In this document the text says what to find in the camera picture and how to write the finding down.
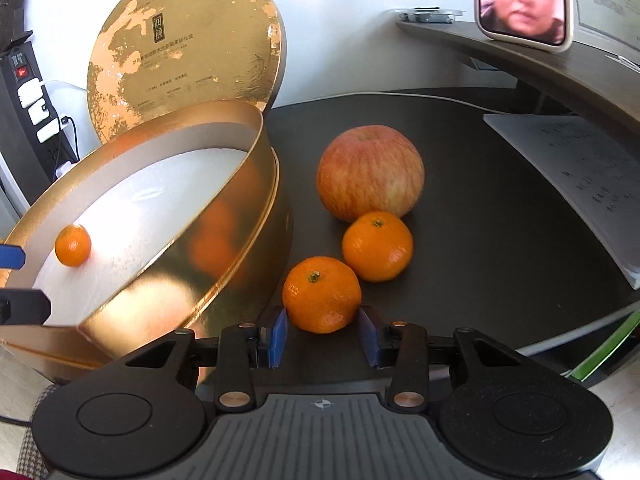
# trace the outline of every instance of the person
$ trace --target person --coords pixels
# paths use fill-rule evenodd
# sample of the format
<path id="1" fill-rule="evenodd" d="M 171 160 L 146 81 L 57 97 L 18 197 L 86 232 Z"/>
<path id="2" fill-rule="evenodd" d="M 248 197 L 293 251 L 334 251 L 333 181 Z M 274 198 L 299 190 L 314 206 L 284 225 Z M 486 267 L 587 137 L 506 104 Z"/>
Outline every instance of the person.
<path id="1" fill-rule="evenodd" d="M 561 44 L 564 21 L 553 16 L 556 0 L 483 0 L 480 24 L 491 32 Z"/>

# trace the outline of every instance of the white cable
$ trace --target white cable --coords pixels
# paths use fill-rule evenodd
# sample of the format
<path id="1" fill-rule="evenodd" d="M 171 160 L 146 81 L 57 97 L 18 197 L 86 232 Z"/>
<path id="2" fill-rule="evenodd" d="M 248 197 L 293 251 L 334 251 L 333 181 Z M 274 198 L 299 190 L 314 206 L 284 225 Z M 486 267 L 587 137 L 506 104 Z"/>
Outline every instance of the white cable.
<path id="1" fill-rule="evenodd" d="M 500 110 L 492 110 L 491 108 L 485 108 L 483 106 L 475 105 L 473 103 L 468 103 L 466 101 L 460 101 L 459 99 L 453 99 L 451 97 L 443 97 L 441 95 L 427 95 L 427 94 L 405 94 L 402 92 L 350 92 L 348 94 L 338 94 L 338 95 L 329 95 L 327 97 L 317 97 L 315 99 L 307 99 L 305 101 L 297 101 L 295 103 L 289 103 L 287 105 L 282 106 L 290 106 L 290 105 L 300 105 L 304 103 L 312 103 L 314 101 L 323 101 L 325 99 L 333 99 L 335 97 L 348 97 L 352 95 L 398 95 L 402 97 L 422 97 L 425 99 L 438 99 L 440 101 L 450 101 L 452 103 L 458 103 L 461 105 L 471 106 L 472 108 L 477 108 L 478 110 L 482 110 L 483 112 L 489 112 L 491 114 L 503 114 L 503 115 L 513 115 L 510 112 L 503 112 Z"/>
<path id="2" fill-rule="evenodd" d="M 74 88 L 78 88 L 79 90 L 83 90 L 84 92 L 86 92 L 86 88 L 84 88 L 82 86 L 74 85 L 73 83 L 70 83 L 69 81 L 62 81 L 61 79 L 47 79 L 46 81 L 43 81 L 42 83 L 40 83 L 40 86 L 44 86 L 47 83 L 62 83 L 62 84 L 65 84 L 65 85 L 73 86 Z"/>

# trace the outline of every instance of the apple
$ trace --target apple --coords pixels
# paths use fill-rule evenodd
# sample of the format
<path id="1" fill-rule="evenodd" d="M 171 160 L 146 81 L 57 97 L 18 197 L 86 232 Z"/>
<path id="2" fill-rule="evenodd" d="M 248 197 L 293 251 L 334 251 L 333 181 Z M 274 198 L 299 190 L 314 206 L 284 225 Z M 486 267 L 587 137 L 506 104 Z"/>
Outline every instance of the apple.
<path id="1" fill-rule="evenodd" d="M 352 128 L 329 144 L 318 166 L 322 204 L 340 220 L 353 222 L 370 211 L 398 217 L 414 207 L 424 187 L 424 165 L 403 134 L 372 124 Z"/>

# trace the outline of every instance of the desk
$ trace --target desk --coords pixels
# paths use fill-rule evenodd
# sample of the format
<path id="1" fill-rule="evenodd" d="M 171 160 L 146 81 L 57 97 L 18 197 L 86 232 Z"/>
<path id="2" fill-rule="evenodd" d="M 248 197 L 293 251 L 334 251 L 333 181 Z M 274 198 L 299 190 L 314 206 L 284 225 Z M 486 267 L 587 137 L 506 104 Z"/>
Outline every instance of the desk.
<path id="1" fill-rule="evenodd" d="M 561 102 L 640 156 L 640 74 L 573 43 L 561 54 L 490 40 L 471 22 L 398 22 L 407 34 L 489 63 Z"/>
<path id="2" fill-rule="evenodd" d="M 414 322 L 432 335 L 473 326 L 532 352 L 621 317 L 640 300 L 640 290 L 631 289 L 580 217 L 478 110 L 422 98 L 349 96 L 276 108 L 266 124 L 293 210 L 289 268 L 310 256 L 341 257 L 347 225 L 322 207 L 315 186 L 318 162 L 334 137 L 354 126 L 386 124 L 422 155 L 426 186 L 405 217 L 414 260 L 396 280 L 363 284 L 364 303 L 387 321 Z M 277 290 L 273 303 L 280 301 Z M 285 365 L 265 379 L 373 378 L 358 366 L 362 350 L 350 336 L 350 328 L 329 336 L 291 330 L 296 352 L 286 352 Z"/>

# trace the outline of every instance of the green strip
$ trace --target green strip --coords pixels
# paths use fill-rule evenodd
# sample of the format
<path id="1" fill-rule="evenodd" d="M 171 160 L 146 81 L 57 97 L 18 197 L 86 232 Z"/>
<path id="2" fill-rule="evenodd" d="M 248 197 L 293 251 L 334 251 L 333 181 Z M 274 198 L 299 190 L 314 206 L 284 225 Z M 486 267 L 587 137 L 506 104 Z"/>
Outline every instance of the green strip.
<path id="1" fill-rule="evenodd" d="M 580 382 L 587 379 L 622 345 L 639 324 L 640 311 L 634 312 L 627 317 L 626 321 L 604 343 L 596 348 L 589 357 L 577 365 L 568 376 Z"/>

